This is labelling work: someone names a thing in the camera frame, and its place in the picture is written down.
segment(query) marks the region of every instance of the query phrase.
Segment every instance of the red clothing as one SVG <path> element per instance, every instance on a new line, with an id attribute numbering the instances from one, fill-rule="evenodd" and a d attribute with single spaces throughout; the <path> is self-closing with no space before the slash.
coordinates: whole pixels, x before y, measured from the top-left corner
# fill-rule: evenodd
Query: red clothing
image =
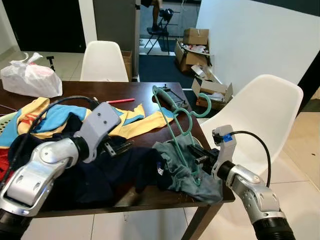
<path id="1" fill-rule="evenodd" d="M 2 179 L 6 174 L 7 169 L 9 168 L 8 152 L 9 152 L 9 148 L 7 149 L 0 148 L 0 181 L 2 181 Z"/>

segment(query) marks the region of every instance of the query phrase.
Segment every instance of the white wall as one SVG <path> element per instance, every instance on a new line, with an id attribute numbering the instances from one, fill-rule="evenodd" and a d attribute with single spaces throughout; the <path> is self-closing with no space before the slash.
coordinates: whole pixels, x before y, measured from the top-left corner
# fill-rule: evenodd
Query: white wall
<path id="1" fill-rule="evenodd" d="M 97 40 L 95 11 L 93 0 L 79 0 L 85 44 Z"/>
<path id="2" fill-rule="evenodd" d="M 202 0 L 213 72 L 236 94 L 261 74 L 297 84 L 320 49 L 320 17 L 251 0 Z"/>
<path id="3" fill-rule="evenodd" d="M 18 43 L 11 28 L 5 7 L 2 0 L 0 0 L 0 54 L 17 45 Z"/>

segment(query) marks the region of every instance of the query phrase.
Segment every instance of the blue tape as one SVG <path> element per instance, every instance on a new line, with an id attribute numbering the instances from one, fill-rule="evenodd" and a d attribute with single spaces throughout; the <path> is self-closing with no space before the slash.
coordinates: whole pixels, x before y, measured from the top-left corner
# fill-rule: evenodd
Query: blue tape
<path id="1" fill-rule="evenodd" d="M 225 143 L 232 141 L 232 136 L 230 134 L 226 134 L 223 136 L 223 141 Z"/>

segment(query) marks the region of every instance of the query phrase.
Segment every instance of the clothes hanger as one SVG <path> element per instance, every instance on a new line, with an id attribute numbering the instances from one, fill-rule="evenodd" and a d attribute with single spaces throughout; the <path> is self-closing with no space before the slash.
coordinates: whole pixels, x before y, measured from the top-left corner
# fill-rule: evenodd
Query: clothes hanger
<path id="1" fill-rule="evenodd" d="M 199 171 L 200 171 L 199 165 L 196 165 L 195 171 L 192 171 L 190 166 L 188 166 L 188 163 L 187 163 L 187 161 L 186 161 L 186 159 L 185 159 L 184 155 L 182 154 L 182 151 L 181 151 L 181 149 L 179 147 L 179 144 L 178 144 L 178 141 L 176 139 L 176 136 L 175 136 L 175 134 L 174 134 L 174 132 L 173 132 L 168 120 L 167 120 L 166 115 L 164 114 L 164 112 L 162 110 L 162 106 L 160 104 L 158 95 L 164 96 L 164 98 L 166 99 L 167 103 L 171 106 L 171 109 L 173 110 L 173 112 L 172 112 L 173 113 L 173 119 L 174 119 L 174 121 L 175 121 L 175 123 L 176 123 L 176 125 L 177 125 L 177 127 L 178 127 L 178 129 L 179 129 L 179 131 L 181 133 L 181 135 L 183 135 L 183 136 L 187 136 L 188 135 L 190 137 L 190 140 L 191 140 L 191 143 L 192 143 L 193 146 L 195 145 L 195 141 L 194 141 L 194 138 L 193 138 L 193 136 L 191 134 L 191 130 L 192 130 L 192 127 L 193 127 L 192 115 L 196 116 L 197 118 L 205 117 L 211 110 L 211 105 L 212 105 L 211 104 L 211 100 L 209 99 L 209 97 L 206 94 L 199 93 L 199 97 L 206 99 L 207 104 L 208 104 L 208 107 L 204 111 L 204 113 L 199 114 L 199 113 L 196 113 L 195 111 L 188 112 L 185 108 L 178 107 L 177 104 L 172 100 L 172 98 L 161 87 L 157 87 L 157 86 L 154 85 L 152 87 L 152 92 L 153 92 L 154 98 L 156 100 L 156 103 L 158 104 L 158 106 L 160 108 L 160 111 L 161 111 L 161 113 L 163 115 L 163 118 L 164 118 L 164 120 L 166 122 L 166 125 L 167 125 L 167 127 L 169 129 L 169 132 L 170 132 L 170 134 L 172 136 L 172 140 L 173 140 L 173 143 L 174 143 L 175 150 L 176 150 L 176 152 L 177 152 L 182 164 L 185 167 L 190 169 L 191 175 L 194 177 L 194 179 L 193 179 L 194 183 L 197 186 L 199 186 L 201 184 L 201 180 L 197 177 L 198 174 L 199 174 Z M 188 129 L 186 131 L 183 131 L 183 129 L 182 129 L 182 127 L 181 127 L 181 125 L 180 125 L 180 123 L 178 122 L 178 119 L 177 119 L 177 116 L 179 115 L 180 112 L 185 113 L 185 115 L 187 116 L 188 121 L 189 121 L 189 127 L 188 127 Z"/>

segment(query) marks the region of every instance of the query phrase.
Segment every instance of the table leg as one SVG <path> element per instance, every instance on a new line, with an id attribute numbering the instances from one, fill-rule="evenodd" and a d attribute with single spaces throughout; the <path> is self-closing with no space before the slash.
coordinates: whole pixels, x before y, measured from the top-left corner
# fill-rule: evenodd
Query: table leg
<path id="1" fill-rule="evenodd" d="M 219 203 L 198 207 L 181 240 L 199 239 L 222 205 L 223 203 Z"/>

